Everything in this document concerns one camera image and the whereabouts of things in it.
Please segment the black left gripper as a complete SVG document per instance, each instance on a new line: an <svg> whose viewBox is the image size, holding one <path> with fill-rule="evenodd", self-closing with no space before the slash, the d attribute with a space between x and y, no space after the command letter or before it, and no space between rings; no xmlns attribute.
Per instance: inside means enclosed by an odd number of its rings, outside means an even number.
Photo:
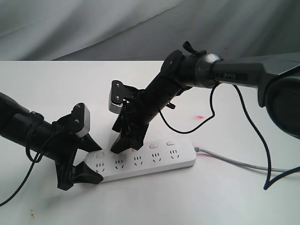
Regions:
<svg viewBox="0 0 300 225"><path fill-rule="evenodd" d="M54 160L59 189L67 191L77 183L99 184L103 181L103 176L89 168L84 161L73 166L78 146L86 152L102 148L90 134L82 137L78 143L78 137L70 129L71 114L52 122L49 135L43 132L44 117L35 112L30 116L32 123L26 135L26 156L33 164L39 163L42 157Z"/></svg>

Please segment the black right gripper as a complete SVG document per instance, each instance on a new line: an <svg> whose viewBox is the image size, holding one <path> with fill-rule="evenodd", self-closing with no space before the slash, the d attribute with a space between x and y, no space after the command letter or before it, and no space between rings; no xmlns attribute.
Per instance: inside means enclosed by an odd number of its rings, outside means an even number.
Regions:
<svg viewBox="0 0 300 225"><path fill-rule="evenodd" d="M150 122L170 101L190 89L170 78L157 75L135 98L123 105L112 130L119 133L111 146L111 152L120 154L133 148L140 149Z"/></svg>

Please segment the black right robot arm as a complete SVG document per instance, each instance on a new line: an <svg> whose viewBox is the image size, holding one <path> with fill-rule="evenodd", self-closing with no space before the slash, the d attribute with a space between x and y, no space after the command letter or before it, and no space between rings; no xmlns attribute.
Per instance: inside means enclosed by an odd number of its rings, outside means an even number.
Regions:
<svg viewBox="0 0 300 225"><path fill-rule="evenodd" d="M153 118L171 100L193 88L211 89L220 83L257 90L257 101L273 123L285 133L300 136L300 55L297 52L222 59L205 50L196 51L189 42L170 53L159 73L145 89L112 81L109 110L118 115L112 129L118 138L111 151L140 149Z"/></svg>

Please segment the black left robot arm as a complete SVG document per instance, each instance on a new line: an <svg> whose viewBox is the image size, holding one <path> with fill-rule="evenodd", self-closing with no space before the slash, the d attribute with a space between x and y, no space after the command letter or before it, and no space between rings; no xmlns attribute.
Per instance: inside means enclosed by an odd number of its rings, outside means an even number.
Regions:
<svg viewBox="0 0 300 225"><path fill-rule="evenodd" d="M32 150L53 160L59 189L103 181L103 176L85 162L73 165L78 149L86 152L101 149L89 131L90 112L84 103L76 104L70 114L49 123L43 115L29 111L5 94L0 95L0 135L25 147L28 157Z"/></svg>

